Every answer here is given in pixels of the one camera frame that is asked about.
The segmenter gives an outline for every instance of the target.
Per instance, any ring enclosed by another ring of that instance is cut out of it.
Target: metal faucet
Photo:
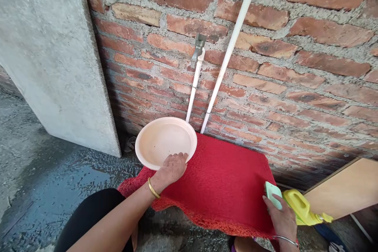
[[[202,54],[202,48],[205,46],[206,35],[202,35],[198,33],[196,35],[196,49],[194,50],[194,54],[191,59],[191,67],[194,68],[198,61],[198,56]]]

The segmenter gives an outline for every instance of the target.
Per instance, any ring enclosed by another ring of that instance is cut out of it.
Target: yellow jerrycan
[[[313,213],[310,210],[310,203],[298,190],[286,190],[282,193],[282,197],[294,210],[297,225],[312,226],[315,224],[320,224],[323,221],[332,222],[334,220],[333,217],[325,213],[322,213],[321,215]]]

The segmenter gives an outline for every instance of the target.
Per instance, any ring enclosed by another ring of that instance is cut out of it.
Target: hand
[[[178,153],[169,155],[165,159],[163,166],[151,178],[151,185],[158,194],[183,176],[187,167],[187,158],[187,153]]]
[[[279,210],[266,196],[263,196],[264,202],[268,207],[269,215],[271,216],[272,223],[276,234],[286,237],[291,241],[296,241],[296,219],[295,213],[292,208],[280,196],[273,194],[282,205]]]

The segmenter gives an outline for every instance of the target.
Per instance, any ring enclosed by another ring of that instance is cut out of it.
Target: plastic bowl
[[[163,117],[148,123],[135,141],[139,161],[152,170],[159,170],[170,154],[187,153],[188,162],[197,148],[193,127],[176,117]]]

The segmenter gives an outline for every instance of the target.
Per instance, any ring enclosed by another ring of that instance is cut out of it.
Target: concrete floor
[[[117,187],[142,166],[134,153],[118,159],[46,133],[27,103],[0,92],[0,251],[53,251],[78,204]],[[370,251],[353,221],[332,224],[349,251]],[[138,251],[229,251],[229,236],[194,226],[177,208],[149,209],[139,223]],[[300,227],[302,251],[328,251],[312,227]]]

